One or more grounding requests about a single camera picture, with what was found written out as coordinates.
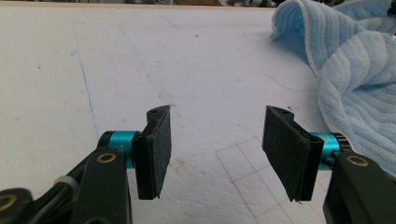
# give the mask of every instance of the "blue towel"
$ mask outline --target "blue towel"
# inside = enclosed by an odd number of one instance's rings
[[[396,176],[396,17],[389,8],[390,0],[338,7],[289,0],[276,10],[271,37],[297,34],[330,129]]]

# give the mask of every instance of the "table surface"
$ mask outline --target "table surface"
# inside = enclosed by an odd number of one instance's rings
[[[160,200],[134,223],[324,223],[329,174],[290,203],[261,148],[267,105],[327,131],[317,79],[272,9],[0,3],[0,189],[43,194],[108,130],[143,130],[171,105]]]

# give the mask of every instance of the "towel fold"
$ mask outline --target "towel fold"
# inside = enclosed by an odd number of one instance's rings
[[[297,32],[330,129],[396,176],[396,17],[389,8],[390,0],[337,7],[289,0],[276,10],[271,37]]]

